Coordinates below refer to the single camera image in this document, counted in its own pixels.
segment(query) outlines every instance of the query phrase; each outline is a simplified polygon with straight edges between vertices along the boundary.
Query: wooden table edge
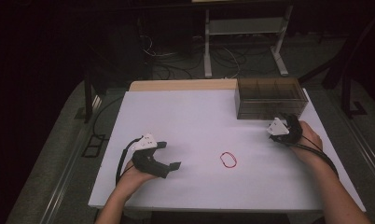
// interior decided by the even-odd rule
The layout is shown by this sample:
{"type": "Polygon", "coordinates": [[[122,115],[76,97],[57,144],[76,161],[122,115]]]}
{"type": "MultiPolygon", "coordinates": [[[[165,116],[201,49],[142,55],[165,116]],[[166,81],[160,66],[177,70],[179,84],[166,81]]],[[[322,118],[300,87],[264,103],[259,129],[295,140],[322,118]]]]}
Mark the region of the wooden table edge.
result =
{"type": "Polygon", "coordinates": [[[134,81],[129,91],[235,90],[237,79],[188,79],[134,81]]]}

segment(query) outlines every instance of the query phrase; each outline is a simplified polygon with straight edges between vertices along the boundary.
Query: metal stand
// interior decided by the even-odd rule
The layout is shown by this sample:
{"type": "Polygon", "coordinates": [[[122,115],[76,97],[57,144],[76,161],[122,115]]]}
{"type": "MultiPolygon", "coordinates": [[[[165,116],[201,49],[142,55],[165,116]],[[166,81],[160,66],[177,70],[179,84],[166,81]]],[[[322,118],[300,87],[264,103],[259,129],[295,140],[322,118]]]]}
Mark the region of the metal stand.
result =
{"type": "Polygon", "coordinates": [[[293,6],[288,6],[283,17],[259,18],[259,19],[238,19],[238,20],[214,20],[210,21],[209,10],[205,12],[205,52],[204,72],[206,78],[212,77],[211,56],[209,52],[210,35],[238,35],[238,34],[265,34],[277,33],[278,40],[275,46],[271,47],[271,54],[277,64],[282,77],[287,77],[280,49],[283,45],[286,28],[292,13],[293,6]]]}

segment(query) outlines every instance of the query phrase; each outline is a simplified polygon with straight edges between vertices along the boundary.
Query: table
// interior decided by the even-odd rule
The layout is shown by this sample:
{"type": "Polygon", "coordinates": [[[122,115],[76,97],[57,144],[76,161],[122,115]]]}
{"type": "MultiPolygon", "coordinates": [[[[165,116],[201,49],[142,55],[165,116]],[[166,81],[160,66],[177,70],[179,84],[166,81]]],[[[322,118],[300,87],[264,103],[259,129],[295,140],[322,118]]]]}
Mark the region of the table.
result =
{"type": "MultiPolygon", "coordinates": [[[[235,79],[136,81],[126,92],[89,206],[101,208],[115,187],[121,151],[145,133],[166,148],[155,153],[163,163],[181,161],[166,179],[151,180],[126,203],[130,209],[161,211],[297,212],[321,210],[307,168],[287,147],[269,139],[270,120],[237,120],[235,79]],[[219,159],[237,159],[226,168],[219,159]]],[[[340,181],[366,211],[330,143],[313,104],[300,117],[321,135],[340,181]]],[[[130,151],[126,160],[132,156],[130,151]]]]}

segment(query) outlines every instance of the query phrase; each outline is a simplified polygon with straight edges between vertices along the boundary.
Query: plastic container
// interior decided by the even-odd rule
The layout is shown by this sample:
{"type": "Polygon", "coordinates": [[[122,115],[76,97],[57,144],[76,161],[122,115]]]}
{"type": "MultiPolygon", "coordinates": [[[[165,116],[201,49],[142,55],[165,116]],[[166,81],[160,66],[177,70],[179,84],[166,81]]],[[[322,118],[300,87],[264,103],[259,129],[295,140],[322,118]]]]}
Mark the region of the plastic container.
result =
{"type": "Polygon", "coordinates": [[[237,119],[300,117],[308,100],[294,77],[238,78],[235,91],[237,119]]]}

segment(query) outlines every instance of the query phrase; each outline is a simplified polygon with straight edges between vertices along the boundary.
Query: rubber band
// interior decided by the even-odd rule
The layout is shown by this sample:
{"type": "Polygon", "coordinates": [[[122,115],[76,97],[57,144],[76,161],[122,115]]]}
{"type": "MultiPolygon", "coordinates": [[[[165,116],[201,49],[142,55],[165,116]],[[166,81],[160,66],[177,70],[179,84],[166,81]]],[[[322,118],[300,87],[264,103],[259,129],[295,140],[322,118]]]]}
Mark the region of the rubber band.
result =
{"type": "Polygon", "coordinates": [[[229,152],[224,152],[222,153],[222,155],[220,155],[220,160],[222,160],[223,162],[223,165],[227,168],[233,168],[237,165],[237,159],[234,157],[233,154],[229,153],[229,152]],[[226,165],[226,163],[223,161],[222,157],[225,155],[225,154],[228,154],[229,156],[231,156],[231,158],[234,160],[234,164],[233,165],[226,165]]]}

